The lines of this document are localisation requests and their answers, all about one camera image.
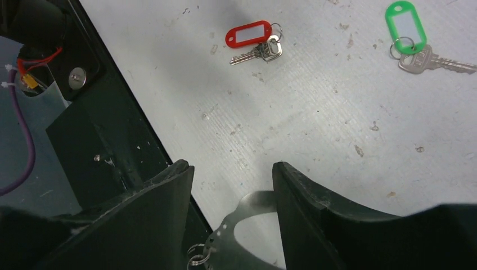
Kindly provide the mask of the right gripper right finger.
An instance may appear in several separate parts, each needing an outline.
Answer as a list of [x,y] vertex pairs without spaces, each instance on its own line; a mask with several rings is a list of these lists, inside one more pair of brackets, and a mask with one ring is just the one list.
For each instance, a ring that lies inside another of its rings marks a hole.
[[272,168],[287,269],[475,269],[476,205],[441,204],[399,217]]

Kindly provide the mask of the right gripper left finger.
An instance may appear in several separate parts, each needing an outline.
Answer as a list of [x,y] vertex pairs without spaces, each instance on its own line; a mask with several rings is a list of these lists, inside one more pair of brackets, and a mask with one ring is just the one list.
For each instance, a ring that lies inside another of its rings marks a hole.
[[2,269],[185,269],[182,253],[195,168],[178,160],[76,215],[1,207]]

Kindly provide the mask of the metal key holder ring plate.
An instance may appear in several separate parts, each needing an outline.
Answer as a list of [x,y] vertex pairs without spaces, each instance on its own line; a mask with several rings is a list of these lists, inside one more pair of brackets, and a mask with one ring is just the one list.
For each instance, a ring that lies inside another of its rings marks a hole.
[[187,250],[187,269],[280,269],[246,250],[234,233],[240,222],[276,211],[273,191],[256,191],[245,195],[237,208],[225,216],[220,227],[203,244],[194,244]]

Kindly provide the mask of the green tagged key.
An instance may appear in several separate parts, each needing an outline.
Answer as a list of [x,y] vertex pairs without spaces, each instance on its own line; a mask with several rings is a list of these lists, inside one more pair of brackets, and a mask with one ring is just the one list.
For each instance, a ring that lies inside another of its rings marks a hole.
[[443,58],[433,52],[411,2],[393,2],[386,9],[384,17],[393,40],[389,54],[391,58],[398,60],[400,69],[416,75],[438,68],[458,73],[476,73],[476,65]]

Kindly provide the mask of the red tagged key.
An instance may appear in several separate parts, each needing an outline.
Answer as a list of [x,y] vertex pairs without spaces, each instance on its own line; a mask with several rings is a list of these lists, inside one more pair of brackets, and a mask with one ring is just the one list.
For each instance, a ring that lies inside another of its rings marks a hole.
[[229,48],[238,49],[253,46],[252,50],[231,58],[229,64],[237,65],[243,62],[262,59],[271,62],[283,54],[281,39],[282,26],[276,22],[265,20],[252,22],[230,29],[225,35],[225,43]]

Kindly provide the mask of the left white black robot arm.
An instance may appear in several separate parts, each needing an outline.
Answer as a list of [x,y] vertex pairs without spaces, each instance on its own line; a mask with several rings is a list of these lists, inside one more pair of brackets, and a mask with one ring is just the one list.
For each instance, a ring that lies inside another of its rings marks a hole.
[[58,47],[70,15],[50,1],[1,1],[1,36],[37,49]]

